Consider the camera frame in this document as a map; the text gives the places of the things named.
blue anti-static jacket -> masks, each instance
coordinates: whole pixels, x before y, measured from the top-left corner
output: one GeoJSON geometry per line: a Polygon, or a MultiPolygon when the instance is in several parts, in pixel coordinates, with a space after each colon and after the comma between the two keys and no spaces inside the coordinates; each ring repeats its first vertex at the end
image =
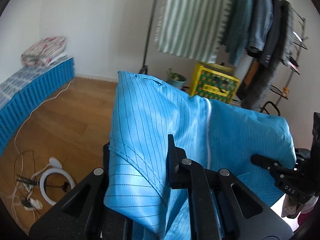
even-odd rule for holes
{"type": "Polygon", "coordinates": [[[183,91],[147,75],[119,72],[110,133],[107,207],[134,220],[133,239],[190,239],[187,190],[166,179],[168,134],[205,168],[229,169],[266,204],[283,193],[253,154],[293,168],[287,122],[183,91]]]}

yellow label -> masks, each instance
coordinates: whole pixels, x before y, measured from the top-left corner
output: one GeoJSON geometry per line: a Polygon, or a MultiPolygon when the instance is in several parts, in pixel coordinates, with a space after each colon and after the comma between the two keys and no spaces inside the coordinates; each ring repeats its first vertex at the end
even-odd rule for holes
{"type": "Polygon", "coordinates": [[[230,93],[230,91],[219,89],[218,87],[213,87],[207,84],[203,86],[202,90],[222,97],[228,97],[230,93]]]}

metal bolt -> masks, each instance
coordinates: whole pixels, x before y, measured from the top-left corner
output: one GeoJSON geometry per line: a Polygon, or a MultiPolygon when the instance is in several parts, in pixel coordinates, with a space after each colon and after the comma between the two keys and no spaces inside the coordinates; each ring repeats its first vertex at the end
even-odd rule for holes
{"type": "Polygon", "coordinates": [[[226,177],[230,175],[230,171],[228,171],[227,169],[221,169],[220,174],[226,177]]]}
{"type": "Polygon", "coordinates": [[[192,160],[190,160],[190,159],[183,159],[181,162],[182,162],[182,164],[184,164],[184,165],[191,165],[192,160]]]}
{"type": "Polygon", "coordinates": [[[93,171],[93,174],[96,175],[96,176],[100,176],[103,174],[103,169],[102,168],[97,168],[93,171]]]}

power cord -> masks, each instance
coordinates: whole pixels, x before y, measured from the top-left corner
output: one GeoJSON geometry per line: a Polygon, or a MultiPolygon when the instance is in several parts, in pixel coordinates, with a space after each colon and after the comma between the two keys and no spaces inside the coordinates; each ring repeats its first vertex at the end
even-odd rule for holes
{"type": "MultiPolygon", "coordinates": [[[[19,151],[18,147],[17,147],[17,144],[16,144],[17,137],[18,137],[18,134],[19,134],[21,128],[22,128],[22,127],[24,126],[24,124],[30,119],[30,117],[31,117],[31,115],[34,113],[34,111],[36,111],[36,110],[37,110],[42,104],[44,104],[45,102],[49,102],[49,101],[51,101],[51,100],[56,99],[61,93],[63,93],[64,91],[66,91],[66,90],[69,88],[70,84],[72,84],[72,83],[74,82],[74,80],[75,80],[75,78],[73,78],[73,80],[68,84],[67,88],[61,90],[55,97],[46,99],[46,100],[43,101],[41,104],[39,104],[39,106],[37,106],[37,107],[30,113],[29,117],[22,123],[22,125],[21,125],[20,128],[18,129],[17,134],[16,134],[16,136],[15,136],[15,138],[14,138],[14,146],[15,146],[17,152],[19,153],[19,155],[17,155],[17,157],[16,157],[16,159],[15,159],[15,161],[14,161],[14,165],[16,164],[17,158],[20,156],[20,157],[21,157],[21,173],[20,173],[20,177],[22,177],[22,173],[23,173],[23,154],[26,153],[26,152],[28,152],[28,151],[25,151],[25,152],[21,153],[21,152],[19,151]]],[[[33,175],[33,177],[35,178],[35,177],[37,176],[35,162],[34,162],[34,168],[35,168],[35,174],[33,175]]],[[[22,204],[22,205],[23,205],[23,204],[25,204],[25,205],[30,205],[30,207],[32,208],[32,211],[33,211],[34,221],[36,221],[36,219],[38,220],[38,219],[41,217],[41,213],[39,212],[39,210],[37,210],[37,209],[31,204],[31,202],[30,202],[30,200],[29,200],[30,196],[32,195],[33,189],[29,192],[29,194],[28,194],[27,196],[24,196],[24,195],[21,193],[21,191],[20,191],[21,187],[19,187],[19,181],[16,182],[16,181],[14,180],[14,183],[15,183],[15,188],[14,188],[13,193],[12,193],[10,196],[6,196],[6,195],[4,195],[3,193],[1,193],[1,195],[5,196],[5,197],[7,197],[7,198],[10,198],[10,199],[12,200],[12,201],[11,201],[11,212],[12,212],[13,219],[16,221],[16,223],[20,226],[20,228],[21,228],[23,231],[25,231],[26,233],[28,233],[29,230],[26,229],[26,228],[21,224],[21,222],[20,222],[20,220],[19,220],[19,218],[18,218],[18,216],[17,216],[16,210],[15,210],[15,206],[18,206],[18,205],[21,205],[21,204],[22,204]],[[18,202],[18,203],[17,203],[17,202],[14,202],[14,199],[15,199],[15,198],[19,198],[20,202],[18,202]]]]}

white wall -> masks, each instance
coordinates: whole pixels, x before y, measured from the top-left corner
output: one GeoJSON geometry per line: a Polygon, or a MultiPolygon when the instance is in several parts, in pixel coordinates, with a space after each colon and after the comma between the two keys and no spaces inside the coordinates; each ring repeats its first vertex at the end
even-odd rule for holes
{"type": "MultiPolygon", "coordinates": [[[[21,67],[20,55],[27,47],[53,35],[68,37],[67,51],[75,57],[78,74],[117,79],[118,70],[137,72],[152,1],[11,0],[0,18],[0,82],[21,67]]],[[[299,61],[301,76],[293,77],[290,100],[283,100],[279,107],[296,146],[310,147],[313,112],[320,112],[320,16],[310,0],[288,1],[307,19],[306,35],[310,39],[306,42],[309,50],[302,51],[299,61]]],[[[166,70],[172,67],[190,81],[195,62],[158,52],[152,39],[147,63],[151,75],[164,79],[166,70]]],[[[237,75],[244,73],[243,69],[237,70],[237,75]]],[[[282,66],[275,85],[282,88],[289,73],[282,66]]],[[[276,100],[272,93],[268,98],[276,100]]]]}

